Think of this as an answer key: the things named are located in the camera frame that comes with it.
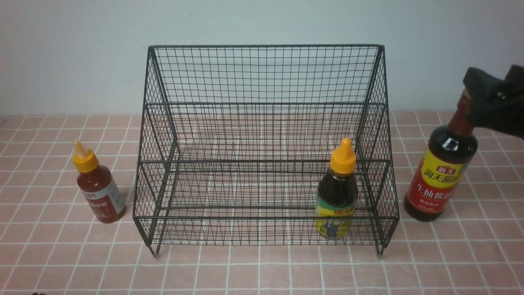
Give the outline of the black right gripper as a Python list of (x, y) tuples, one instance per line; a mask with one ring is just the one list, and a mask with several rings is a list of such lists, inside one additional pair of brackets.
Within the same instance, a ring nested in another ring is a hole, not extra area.
[(463, 84), (470, 96), (467, 119), (474, 127), (524, 138), (524, 68), (511, 65), (504, 79), (469, 67)]

